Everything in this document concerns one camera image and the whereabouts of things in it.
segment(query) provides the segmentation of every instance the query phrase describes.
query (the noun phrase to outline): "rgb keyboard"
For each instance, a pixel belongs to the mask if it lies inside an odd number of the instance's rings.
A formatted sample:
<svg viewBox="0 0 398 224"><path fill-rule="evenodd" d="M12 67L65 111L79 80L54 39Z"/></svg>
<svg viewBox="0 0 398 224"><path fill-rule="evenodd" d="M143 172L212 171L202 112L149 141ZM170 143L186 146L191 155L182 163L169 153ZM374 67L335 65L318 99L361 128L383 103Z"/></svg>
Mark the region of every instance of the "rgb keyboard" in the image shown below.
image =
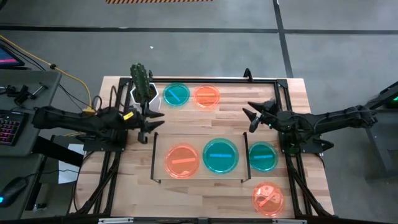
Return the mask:
<svg viewBox="0 0 398 224"><path fill-rule="evenodd" d="M0 145L15 145L27 117L27 113L0 110Z"/></svg>

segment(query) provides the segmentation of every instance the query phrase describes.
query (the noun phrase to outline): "wooden tabletop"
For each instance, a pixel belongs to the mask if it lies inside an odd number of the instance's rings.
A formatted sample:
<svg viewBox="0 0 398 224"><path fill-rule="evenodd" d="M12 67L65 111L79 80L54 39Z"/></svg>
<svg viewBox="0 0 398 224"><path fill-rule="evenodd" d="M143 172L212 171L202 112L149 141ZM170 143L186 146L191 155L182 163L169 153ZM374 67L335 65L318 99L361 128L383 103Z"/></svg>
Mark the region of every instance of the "wooden tabletop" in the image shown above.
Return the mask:
<svg viewBox="0 0 398 224"><path fill-rule="evenodd" d="M112 85L118 86L120 77L104 77L100 91L103 105L109 103ZM310 113L304 80L287 79L293 110ZM156 83L159 93L168 83ZM187 83L191 93L200 83ZM161 134L242 134L249 128L249 120L242 108L252 109L247 101L263 102L275 97L270 84L214 83L220 91L219 105L212 111L198 110L193 100L182 108L171 108L164 101L160 111L165 123L156 129ZM161 184L150 179L154 134L149 143L140 144L136 131L129 131L126 150L122 154L113 201L112 216L120 217L212 217L212 218L262 218L252 205L252 192L263 181L277 184L284 194L285 210L281 218L293 218L287 167L280 153L277 131L260 125L255 133L248 133L249 146L257 141L267 141L279 153L277 167L270 172L251 169L251 180L163 180ZM80 206L90 197L98 185L104 153L94 153L83 165L78 179L76 201ZM325 170L321 160L311 154L303 154L303 164L308 188L326 211L333 213ZM303 198L298 185L300 208L304 212Z"/></svg>

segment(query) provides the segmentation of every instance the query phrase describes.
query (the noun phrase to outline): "orange petri dish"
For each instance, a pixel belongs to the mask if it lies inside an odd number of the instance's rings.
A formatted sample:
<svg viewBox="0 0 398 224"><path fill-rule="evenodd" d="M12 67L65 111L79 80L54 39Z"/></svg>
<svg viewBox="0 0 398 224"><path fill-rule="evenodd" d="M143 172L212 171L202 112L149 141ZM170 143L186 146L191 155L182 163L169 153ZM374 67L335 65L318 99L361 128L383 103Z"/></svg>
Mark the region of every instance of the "orange petri dish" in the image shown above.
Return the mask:
<svg viewBox="0 0 398 224"><path fill-rule="evenodd" d="M202 85L193 92L193 100L201 108L213 108L220 102L220 93L214 86Z"/></svg>
<svg viewBox="0 0 398 224"><path fill-rule="evenodd" d="M197 151L188 144L179 144L165 156L165 170L175 179L189 179L199 168Z"/></svg>
<svg viewBox="0 0 398 224"><path fill-rule="evenodd" d="M252 202L257 212L267 217L277 217L285 208L282 191L272 182L257 185L253 191Z"/></svg>

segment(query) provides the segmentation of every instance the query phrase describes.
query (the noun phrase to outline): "petri dish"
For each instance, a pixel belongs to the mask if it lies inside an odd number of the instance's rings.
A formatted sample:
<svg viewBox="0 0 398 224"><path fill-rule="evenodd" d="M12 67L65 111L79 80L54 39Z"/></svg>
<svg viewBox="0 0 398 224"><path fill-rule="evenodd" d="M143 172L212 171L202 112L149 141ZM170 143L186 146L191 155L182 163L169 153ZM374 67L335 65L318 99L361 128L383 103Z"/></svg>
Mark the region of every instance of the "petri dish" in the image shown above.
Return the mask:
<svg viewBox="0 0 398 224"><path fill-rule="evenodd" d="M278 216L285 207L280 187L272 182L257 185L253 190L252 202L256 211L267 217Z"/></svg>
<svg viewBox="0 0 398 224"><path fill-rule="evenodd" d="M202 85L193 92L193 100L203 109L213 108L220 101L220 93L214 86Z"/></svg>
<svg viewBox="0 0 398 224"><path fill-rule="evenodd" d="M189 89L183 83L171 83L163 90L163 99L170 106L184 105L189 96Z"/></svg>
<svg viewBox="0 0 398 224"><path fill-rule="evenodd" d="M268 142L256 142L249 149L250 166L261 172L269 172L278 164L278 153Z"/></svg>
<svg viewBox="0 0 398 224"><path fill-rule="evenodd" d="M228 139L213 139L207 143L203 150L203 162L209 170L216 174L231 172L238 161L238 149Z"/></svg>
<svg viewBox="0 0 398 224"><path fill-rule="evenodd" d="M189 179L199 168L197 151L188 144L172 147L165 156L165 170L175 179Z"/></svg>

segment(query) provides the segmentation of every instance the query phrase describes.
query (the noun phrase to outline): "gray floor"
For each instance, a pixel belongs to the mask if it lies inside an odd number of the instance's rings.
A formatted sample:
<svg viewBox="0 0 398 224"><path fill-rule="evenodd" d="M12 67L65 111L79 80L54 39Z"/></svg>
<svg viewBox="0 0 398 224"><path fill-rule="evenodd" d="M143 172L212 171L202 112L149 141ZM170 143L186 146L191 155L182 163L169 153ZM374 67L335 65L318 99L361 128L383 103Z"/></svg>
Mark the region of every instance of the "gray floor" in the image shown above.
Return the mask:
<svg viewBox="0 0 398 224"><path fill-rule="evenodd" d="M398 29L395 0L279 0L286 29ZM277 28L271 0L106 5L98 0L12 0L0 22L55 26ZM93 95L104 75L128 75L142 62L155 75L286 77L278 34L66 33L3 31L21 47L84 80ZM287 35L294 77L304 78L313 113L365 103L397 81L398 35ZM62 84L86 99L75 81ZM54 106L78 111L58 92ZM56 130L57 134L69 131ZM54 130L42 132L50 136ZM398 182L369 184L377 169L364 130L324 136L335 213L344 218L398 222Z"/></svg>

